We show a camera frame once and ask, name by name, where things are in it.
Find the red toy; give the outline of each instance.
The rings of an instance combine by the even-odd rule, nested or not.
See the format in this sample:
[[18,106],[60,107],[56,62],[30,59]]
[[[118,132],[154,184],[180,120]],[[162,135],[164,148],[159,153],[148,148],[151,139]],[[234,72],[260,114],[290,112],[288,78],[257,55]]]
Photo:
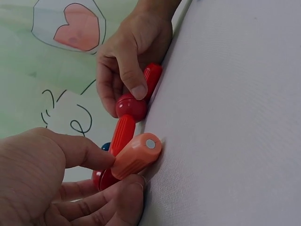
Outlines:
[[133,138],[137,122],[147,114],[147,104],[162,74],[162,67],[150,64],[144,70],[148,93],[143,100],[136,100],[132,94],[124,94],[116,103],[119,117],[111,141],[109,152],[116,157],[111,169],[93,171],[95,186],[104,190],[130,174],[139,173],[157,160],[161,152],[160,140],[151,133],[140,134]]

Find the heart drawing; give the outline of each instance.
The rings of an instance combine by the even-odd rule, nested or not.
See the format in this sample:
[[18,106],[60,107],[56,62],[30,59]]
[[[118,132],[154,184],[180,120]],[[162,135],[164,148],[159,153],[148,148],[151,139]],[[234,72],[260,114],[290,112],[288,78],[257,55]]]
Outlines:
[[72,3],[64,10],[67,24],[60,26],[54,40],[81,51],[90,51],[98,46],[100,29],[98,17],[85,6]]

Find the fingernail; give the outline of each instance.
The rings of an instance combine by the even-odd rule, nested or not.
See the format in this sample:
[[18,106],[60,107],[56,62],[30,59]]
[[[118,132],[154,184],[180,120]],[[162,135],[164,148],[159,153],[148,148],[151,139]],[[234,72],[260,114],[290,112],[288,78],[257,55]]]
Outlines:
[[132,88],[131,93],[137,100],[142,100],[146,96],[146,88],[143,85],[139,85]]
[[147,184],[147,180],[144,176],[141,175],[141,177],[144,179],[144,184],[146,185]]
[[136,182],[136,183],[133,183],[133,185],[139,185],[139,188],[140,188],[142,191],[144,191],[144,187],[143,187],[142,184]]

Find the hand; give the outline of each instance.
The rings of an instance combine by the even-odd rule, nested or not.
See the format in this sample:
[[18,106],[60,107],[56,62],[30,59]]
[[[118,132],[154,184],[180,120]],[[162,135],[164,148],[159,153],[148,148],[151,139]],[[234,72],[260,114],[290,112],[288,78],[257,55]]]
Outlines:
[[131,175],[102,192],[92,180],[62,183],[66,168],[103,170],[113,162],[87,138],[44,128],[1,140],[0,225],[137,225],[143,210],[141,176]]
[[96,86],[104,108],[113,117],[117,117],[116,100],[127,90],[138,100],[146,96],[143,70],[149,63],[163,60],[172,33],[171,18],[136,7],[100,47]]

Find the wrist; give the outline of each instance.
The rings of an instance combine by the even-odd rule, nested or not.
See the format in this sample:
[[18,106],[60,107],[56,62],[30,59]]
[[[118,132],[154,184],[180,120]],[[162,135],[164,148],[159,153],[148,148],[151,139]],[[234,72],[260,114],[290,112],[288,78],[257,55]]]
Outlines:
[[139,0],[134,10],[156,14],[171,21],[180,2],[181,0]]

